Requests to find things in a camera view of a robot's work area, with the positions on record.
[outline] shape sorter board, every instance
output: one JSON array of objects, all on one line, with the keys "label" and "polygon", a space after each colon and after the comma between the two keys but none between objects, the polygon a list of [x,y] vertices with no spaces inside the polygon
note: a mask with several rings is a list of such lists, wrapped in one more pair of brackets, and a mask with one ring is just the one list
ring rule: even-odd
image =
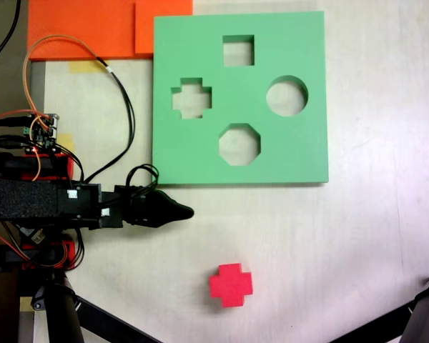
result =
[{"label": "shape sorter board", "polygon": [[[153,164],[162,184],[327,182],[325,31],[322,12],[158,17],[154,23]],[[225,64],[224,44],[249,42],[250,65]],[[270,87],[291,81],[305,108],[280,116]],[[201,84],[211,106],[185,119],[173,94]],[[220,139],[243,128],[259,154],[231,165]]]}]

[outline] yellow tape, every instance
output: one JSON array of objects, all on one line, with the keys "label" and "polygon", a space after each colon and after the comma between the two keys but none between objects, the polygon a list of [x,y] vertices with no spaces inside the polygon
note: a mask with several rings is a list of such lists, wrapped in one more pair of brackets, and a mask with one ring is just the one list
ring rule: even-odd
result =
[{"label": "yellow tape", "polygon": [[34,308],[30,305],[31,297],[20,298],[20,312],[33,312]]},{"label": "yellow tape", "polygon": [[70,74],[105,73],[105,67],[99,61],[69,61]]},{"label": "yellow tape", "polygon": [[57,134],[57,143],[66,147],[74,153],[74,142],[72,134]]}]

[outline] orange foam sheet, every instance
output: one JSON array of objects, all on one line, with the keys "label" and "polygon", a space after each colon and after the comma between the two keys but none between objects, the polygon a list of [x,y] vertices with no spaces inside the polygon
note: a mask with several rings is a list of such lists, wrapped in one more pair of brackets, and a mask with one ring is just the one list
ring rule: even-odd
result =
[{"label": "orange foam sheet", "polygon": [[[154,17],[191,14],[192,0],[29,0],[27,47],[68,34],[103,59],[152,58]],[[34,61],[82,59],[93,56],[63,39],[44,42],[31,55]]]},{"label": "orange foam sheet", "polygon": [[135,54],[149,59],[154,53],[154,18],[156,16],[191,16],[192,0],[137,0]]}]

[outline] red cross-shaped block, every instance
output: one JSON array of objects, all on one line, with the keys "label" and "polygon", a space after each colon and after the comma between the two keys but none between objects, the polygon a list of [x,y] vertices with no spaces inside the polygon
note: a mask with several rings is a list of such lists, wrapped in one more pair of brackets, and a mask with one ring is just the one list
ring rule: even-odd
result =
[{"label": "red cross-shaped block", "polygon": [[222,307],[243,306],[245,295],[252,294],[251,273],[242,273],[242,265],[223,264],[220,274],[209,278],[213,298],[221,298]]}]

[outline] black cable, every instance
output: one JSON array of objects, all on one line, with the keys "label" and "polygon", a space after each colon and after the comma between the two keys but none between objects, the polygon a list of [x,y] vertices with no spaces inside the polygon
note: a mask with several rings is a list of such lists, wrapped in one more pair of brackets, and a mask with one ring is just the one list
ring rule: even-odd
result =
[{"label": "black cable", "polygon": [[[102,63],[105,67],[108,67],[108,64],[103,59],[101,59],[100,57],[97,57],[97,60],[99,60],[99,62]],[[127,94],[126,89],[122,85],[122,82],[119,80],[119,78],[116,76],[116,74],[114,72],[111,72],[110,74],[112,75],[113,79],[117,83],[117,86],[119,87],[119,90],[121,91],[122,97],[124,98],[124,103],[126,104],[127,120],[129,122],[129,139],[128,139],[126,148],[124,149],[123,152],[121,152],[121,154],[119,154],[118,156],[116,156],[113,160],[111,160],[105,166],[103,166],[102,168],[100,168],[99,170],[97,170],[96,172],[94,172],[91,176],[89,176],[89,177],[86,178],[86,183],[87,184],[90,181],[92,181],[92,179],[94,177],[96,177],[98,174],[102,173],[104,170],[106,170],[109,167],[111,167],[114,164],[116,164],[129,151],[129,149],[132,146],[132,143],[134,141],[134,137],[135,137],[135,124],[136,124],[136,121],[135,121],[134,107],[132,106],[132,102],[130,101],[130,98],[129,98],[129,95]]]},{"label": "black cable", "polygon": [[[12,134],[0,136],[0,148],[20,149],[20,148],[23,148],[26,146],[32,147],[32,148],[36,147],[40,152],[42,152],[44,154],[48,154],[49,156],[54,155],[54,153],[51,149],[46,149],[42,146],[39,146],[36,142],[31,141],[30,139],[27,139],[26,137],[12,135]],[[66,154],[79,167],[79,169],[81,170],[80,182],[83,182],[84,181],[84,170],[83,170],[82,163],[78,159],[78,157],[73,152],[69,151],[66,147],[64,147],[60,144],[55,144],[54,146],[58,147],[61,150],[61,152]]]},{"label": "black cable", "polygon": [[75,254],[75,257],[72,262],[70,262],[71,266],[69,268],[66,268],[66,271],[74,270],[79,267],[79,265],[83,262],[84,254],[85,254],[85,248],[84,248],[84,242],[83,237],[81,235],[80,229],[75,229],[78,237],[78,251]]},{"label": "black cable", "polygon": [[3,42],[0,44],[0,53],[3,50],[3,48],[6,46],[6,44],[8,43],[9,39],[11,38],[11,36],[14,33],[14,30],[16,28],[17,25],[17,21],[19,20],[19,13],[21,11],[21,0],[17,0],[16,1],[16,12],[14,13],[14,20],[13,20],[13,24],[11,25],[11,28],[8,32],[8,34],[5,37],[5,40],[3,40]]},{"label": "black cable", "polygon": [[[139,169],[143,169],[149,172],[154,177],[154,180],[145,187],[132,187],[130,186],[130,182],[135,172]],[[159,171],[155,166],[151,164],[142,164],[141,166],[136,166],[127,175],[126,185],[123,193],[115,199],[111,199],[107,202],[99,203],[99,208],[104,209],[104,208],[113,207],[125,202],[130,203],[130,201],[135,199],[136,197],[139,197],[141,195],[145,195],[154,191],[157,188],[158,183],[159,183]]]}]

